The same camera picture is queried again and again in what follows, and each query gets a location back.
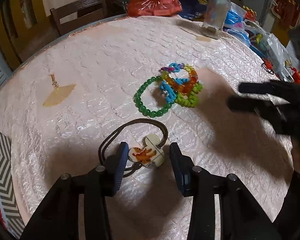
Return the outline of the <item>blue plastic bag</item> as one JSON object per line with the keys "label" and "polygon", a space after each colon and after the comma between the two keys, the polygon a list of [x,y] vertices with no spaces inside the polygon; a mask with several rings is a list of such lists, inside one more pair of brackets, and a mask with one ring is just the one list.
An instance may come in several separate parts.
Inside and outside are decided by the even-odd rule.
{"label": "blue plastic bag", "polygon": [[244,17],[246,11],[237,4],[231,2],[225,22],[224,31],[250,47],[249,34],[245,31]]}

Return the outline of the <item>striped white jewelry tray box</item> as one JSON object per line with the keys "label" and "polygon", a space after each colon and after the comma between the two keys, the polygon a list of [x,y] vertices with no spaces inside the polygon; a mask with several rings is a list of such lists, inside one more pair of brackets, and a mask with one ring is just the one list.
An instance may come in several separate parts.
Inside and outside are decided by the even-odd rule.
{"label": "striped white jewelry tray box", "polygon": [[15,199],[11,175],[11,140],[0,132],[0,209],[7,232],[19,239],[25,228]]}

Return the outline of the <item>clear glass jar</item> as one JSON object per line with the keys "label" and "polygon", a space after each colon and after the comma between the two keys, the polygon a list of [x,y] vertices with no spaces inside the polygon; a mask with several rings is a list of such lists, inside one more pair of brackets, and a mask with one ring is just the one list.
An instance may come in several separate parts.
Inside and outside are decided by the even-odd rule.
{"label": "clear glass jar", "polygon": [[208,0],[201,27],[203,35],[215,40],[220,38],[230,5],[230,0]]}

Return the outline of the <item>gold fan pendant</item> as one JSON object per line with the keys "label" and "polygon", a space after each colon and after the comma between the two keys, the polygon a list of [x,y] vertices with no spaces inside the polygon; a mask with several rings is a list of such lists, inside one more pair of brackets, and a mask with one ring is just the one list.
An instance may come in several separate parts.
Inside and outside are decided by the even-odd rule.
{"label": "gold fan pendant", "polygon": [[51,107],[60,104],[70,95],[70,93],[74,90],[76,86],[75,84],[70,84],[60,87],[55,79],[55,75],[50,74],[50,76],[52,80],[53,91],[44,101],[44,107]]}

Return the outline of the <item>brown hair tie cartoon charm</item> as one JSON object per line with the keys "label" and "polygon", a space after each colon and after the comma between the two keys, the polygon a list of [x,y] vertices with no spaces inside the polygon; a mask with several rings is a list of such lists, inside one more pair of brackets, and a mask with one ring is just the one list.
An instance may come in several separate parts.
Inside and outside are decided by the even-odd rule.
{"label": "brown hair tie cartoon charm", "polygon": [[135,171],[137,171],[141,167],[159,167],[165,160],[163,146],[166,144],[166,141],[168,139],[167,127],[162,122],[159,122],[157,120],[138,118],[121,125],[119,128],[115,129],[112,133],[110,133],[110,135],[108,135],[106,139],[104,139],[104,141],[98,148],[98,158],[100,164],[103,165],[106,162],[105,151],[107,147],[111,144],[111,142],[123,131],[124,128],[134,124],[150,124],[152,126],[157,127],[161,130],[162,139],[159,139],[159,137],[156,134],[149,134],[144,138],[143,148],[130,148],[128,150],[128,159],[133,163],[133,165],[125,168],[123,178],[131,176]]}

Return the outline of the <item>red plastic bag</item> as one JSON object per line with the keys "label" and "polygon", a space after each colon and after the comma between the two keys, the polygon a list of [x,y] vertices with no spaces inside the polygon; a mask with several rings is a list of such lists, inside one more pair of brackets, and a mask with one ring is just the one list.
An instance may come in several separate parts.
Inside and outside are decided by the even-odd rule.
{"label": "red plastic bag", "polygon": [[178,0],[130,0],[127,14],[130,17],[139,16],[172,16],[182,11]]}

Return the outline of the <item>dark wooden chair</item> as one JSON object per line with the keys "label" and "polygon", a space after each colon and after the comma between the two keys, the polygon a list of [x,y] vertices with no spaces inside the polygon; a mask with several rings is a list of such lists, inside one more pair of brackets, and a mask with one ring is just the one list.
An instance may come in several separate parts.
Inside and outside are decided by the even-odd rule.
{"label": "dark wooden chair", "polygon": [[[61,19],[68,17],[74,13],[79,13],[94,7],[94,11],[78,16],[76,19],[62,23]],[[106,0],[77,0],[57,9],[50,9],[51,15],[57,27],[59,35],[63,36],[86,24],[102,20],[107,16]]]}

